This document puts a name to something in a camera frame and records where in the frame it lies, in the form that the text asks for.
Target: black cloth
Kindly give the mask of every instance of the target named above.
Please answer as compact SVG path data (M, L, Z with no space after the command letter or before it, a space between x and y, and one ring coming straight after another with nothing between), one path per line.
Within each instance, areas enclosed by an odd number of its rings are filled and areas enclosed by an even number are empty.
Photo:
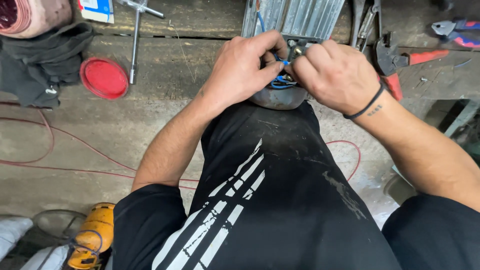
M385 224L385 238L307 102L289 111L236 104L201 142L205 163L188 218L179 189L161 184L116 205L113 269L480 269L473 225L480 213L451 200L406 201ZM433 226L442 219L450 221ZM438 236L454 231L469 233L445 246ZM468 241L476 245L470 252ZM450 257L452 249L463 258Z
M80 52L93 36L90 24L76 23L29 39L3 37L0 90L22 106L57 107L59 83L80 80Z

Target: red-handled pliers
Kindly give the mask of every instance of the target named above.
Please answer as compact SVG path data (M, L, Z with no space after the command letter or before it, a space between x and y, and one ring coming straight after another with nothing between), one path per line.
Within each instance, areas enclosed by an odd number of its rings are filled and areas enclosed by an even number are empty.
M442 39L445 39L446 41L453 40L460 46L467 48L480 48L480 39L474 40L468 38L461 32L468 30L480 30L480 22L467 20L441 21L433 23L432 28L437 35L442 36Z
M448 50L435 50L423 53L398 52L398 37L395 32L388 32L384 38L375 43L375 63L381 77L385 80L392 96L396 100L403 98L402 88L396 69L399 67L411 66L430 60L439 59L448 55Z

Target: man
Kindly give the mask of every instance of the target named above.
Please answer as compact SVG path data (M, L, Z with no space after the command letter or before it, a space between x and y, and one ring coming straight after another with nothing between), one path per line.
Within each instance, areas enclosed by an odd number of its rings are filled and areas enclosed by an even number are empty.
M286 58L286 48L276 31L223 45L115 207L114 269L480 269L470 156L380 89L360 52L328 40L284 67L272 51ZM381 232L307 102L290 111L243 102L284 68L378 139L420 192ZM200 138L205 163L187 218L178 185Z

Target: black hair tie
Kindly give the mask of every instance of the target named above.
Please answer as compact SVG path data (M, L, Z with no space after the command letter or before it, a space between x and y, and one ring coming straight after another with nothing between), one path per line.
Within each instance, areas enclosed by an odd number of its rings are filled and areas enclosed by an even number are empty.
M384 91L384 86L380 84L380 89L378 90L378 92L375 94L375 96L372 98L372 100L368 103L368 105L361 111L359 111L358 113L356 114L353 114L353 115L346 115L344 114L343 117L345 117L345 119L355 119L359 116L361 116L364 112L366 112L368 110L368 108L370 108L370 106L378 99L378 97L381 95L381 93Z

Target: red plastic lid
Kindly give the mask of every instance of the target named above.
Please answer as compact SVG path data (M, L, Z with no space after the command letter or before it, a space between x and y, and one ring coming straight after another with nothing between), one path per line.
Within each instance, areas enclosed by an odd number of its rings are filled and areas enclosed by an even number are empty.
M88 90L102 98L116 99L127 93L127 73L110 59L91 57L85 60L80 66L80 78Z

